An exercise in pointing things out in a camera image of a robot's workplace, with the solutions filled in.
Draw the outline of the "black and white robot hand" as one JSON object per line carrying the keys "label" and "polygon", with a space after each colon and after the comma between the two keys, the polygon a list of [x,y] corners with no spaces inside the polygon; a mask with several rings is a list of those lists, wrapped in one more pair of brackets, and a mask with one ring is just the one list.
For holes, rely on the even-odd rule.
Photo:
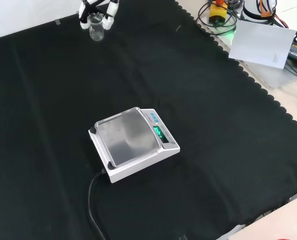
{"label": "black and white robot hand", "polygon": [[118,0],[110,0],[106,12],[100,10],[98,6],[103,3],[103,0],[82,0],[78,10],[79,24],[83,30],[90,27],[91,22],[89,16],[92,14],[100,14],[102,16],[102,26],[104,30],[111,29],[115,15],[119,8]]}

